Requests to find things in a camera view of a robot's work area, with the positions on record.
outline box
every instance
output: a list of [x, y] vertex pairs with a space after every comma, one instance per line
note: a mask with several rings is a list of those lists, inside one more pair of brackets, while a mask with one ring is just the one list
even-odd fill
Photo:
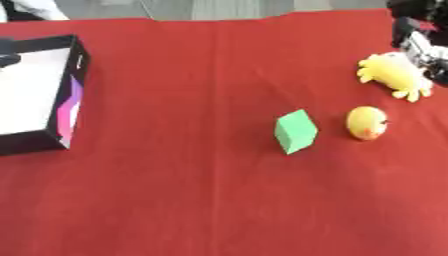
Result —
[[277, 120], [275, 137], [287, 155], [314, 143], [318, 130], [305, 110], [289, 113]]
[[89, 54], [74, 35], [13, 48], [22, 60], [0, 71], [0, 154], [70, 148]]

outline yellow ball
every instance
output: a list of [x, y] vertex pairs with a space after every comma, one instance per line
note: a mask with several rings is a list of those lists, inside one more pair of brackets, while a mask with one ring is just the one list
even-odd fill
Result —
[[387, 115], [374, 107], [358, 107], [347, 117], [350, 133], [361, 140], [375, 140], [387, 129]]

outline person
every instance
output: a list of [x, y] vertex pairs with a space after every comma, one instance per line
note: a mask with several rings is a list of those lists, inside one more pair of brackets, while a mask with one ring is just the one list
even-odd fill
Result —
[[0, 22], [68, 20], [54, 0], [0, 0]]

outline yellow toy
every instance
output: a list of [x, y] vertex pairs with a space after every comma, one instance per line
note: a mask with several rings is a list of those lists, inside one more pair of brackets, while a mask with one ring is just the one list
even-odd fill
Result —
[[375, 140], [387, 129], [386, 114], [374, 107], [358, 107], [347, 117], [347, 128], [360, 140]]
[[373, 54], [360, 61], [359, 66], [358, 76], [362, 83], [371, 80], [383, 83], [394, 90], [394, 98], [407, 97], [409, 102], [416, 102], [420, 94], [424, 97], [432, 94], [433, 84], [423, 76], [424, 70], [412, 64], [404, 53]]

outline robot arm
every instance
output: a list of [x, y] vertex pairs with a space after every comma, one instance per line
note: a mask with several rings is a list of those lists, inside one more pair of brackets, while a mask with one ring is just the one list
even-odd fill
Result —
[[[427, 78], [448, 87], [448, 48], [430, 41], [434, 33], [443, 33], [448, 28], [448, 0], [390, 0], [388, 7], [397, 18], [392, 46], [406, 53], [414, 65], [426, 69]], [[438, 30], [422, 30], [413, 18], [430, 21]]]

